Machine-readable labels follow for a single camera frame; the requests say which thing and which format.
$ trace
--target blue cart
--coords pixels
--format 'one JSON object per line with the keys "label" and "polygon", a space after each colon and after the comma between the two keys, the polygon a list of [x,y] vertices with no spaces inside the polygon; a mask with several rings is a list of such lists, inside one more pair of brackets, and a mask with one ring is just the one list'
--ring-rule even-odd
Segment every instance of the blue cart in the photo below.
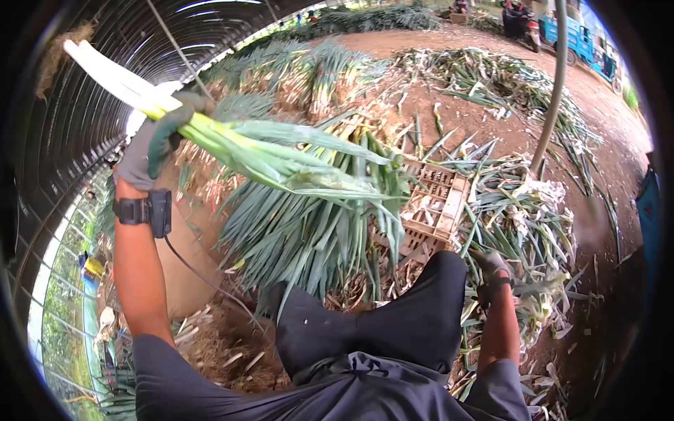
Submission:
{"label": "blue cart", "polygon": [[[617,94],[622,93],[622,82],[617,77],[617,64],[613,57],[608,54],[611,47],[606,40],[603,41],[604,51],[594,47],[594,38],[589,28],[581,25],[572,18],[567,18],[569,52],[566,57],[566,63],[569,66],[575,66],[580,59],[592,70],[611,84],[613,91]],[[541,27],[541,38],[543,42],[557,50],[557,19],[550,16],[540,15],[539,26]]]}

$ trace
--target glove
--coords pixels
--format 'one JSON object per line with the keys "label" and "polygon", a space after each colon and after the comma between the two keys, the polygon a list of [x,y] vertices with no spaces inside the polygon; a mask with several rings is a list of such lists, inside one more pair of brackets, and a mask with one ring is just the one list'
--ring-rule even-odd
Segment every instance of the glove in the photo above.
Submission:
{"label": "glove", "polygon": [[176,92],[173,97],[183,105],[157,121],[145,119],[117,165],[115,184],[121,177],[136,189],[152,190],[166,161],[183,139],[176,133],[178,128],[188,124],[195,111],[209,116],[215,111],[210,99],[194,92]]}
{"label": "glove", "polygon": [[[477,299],[480,302],[480,306],[486,311],[489,309],[495,291],[501,285],[509,284],[511,287],[513,286],[512,268],[503,261],[497,251],[492,251],[488,254],[475,251],[471,255],[486,275],[485,283],[477,287]],[[499,273],[501,269],[505,270],[508,275],[504,277],[502,273]]]}

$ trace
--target leg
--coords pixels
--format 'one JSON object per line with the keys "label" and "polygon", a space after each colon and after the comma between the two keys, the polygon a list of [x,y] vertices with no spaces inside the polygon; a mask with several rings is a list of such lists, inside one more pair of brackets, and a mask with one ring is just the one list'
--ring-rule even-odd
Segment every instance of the leg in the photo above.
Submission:
{"label": "leg", "polygon": [[[286,284],[272,293],[272,308],[278,309]],[[325,309],[314,296],[294,287],[276,327],[276,349],[288,376],[323,360],[352,352],[356,331],[354,315]]]}
{"label": "leg", "polygon": [[403,296],[357,319],[358,350],[448,374],[461,340],[466,262],[440,251]]}

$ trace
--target scooter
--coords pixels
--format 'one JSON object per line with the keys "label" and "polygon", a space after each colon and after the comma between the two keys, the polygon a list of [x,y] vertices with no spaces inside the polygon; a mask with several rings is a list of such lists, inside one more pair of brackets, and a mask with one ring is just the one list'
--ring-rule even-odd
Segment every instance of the scooter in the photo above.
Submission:
{"label": "scooter", "polygon": [[508,38],[523,40],[531,49],[541,51],[541,35],[536,14],[527,7],[515,8],[510,0],[501,2],[503,31]]}
{"label": "scooter", "polygon": [[534,53],[541,51],[541,29],[539,22],[536,19],[536,14],[532,11],[522,16],[522,20],[526,27],[524,28],[524,41],[531,47]]}

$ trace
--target knee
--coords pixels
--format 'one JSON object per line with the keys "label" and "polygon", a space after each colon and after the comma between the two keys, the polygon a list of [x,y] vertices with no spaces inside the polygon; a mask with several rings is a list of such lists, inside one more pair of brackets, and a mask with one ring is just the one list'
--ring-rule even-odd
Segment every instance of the knee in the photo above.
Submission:
{"label": "knee", "polygon": [[431,257],[428,263],[431,262],[438,265],[443,271],[457,271],[460,273],[466,273],[468,271],[466,261],[453,251],[438,251]]}

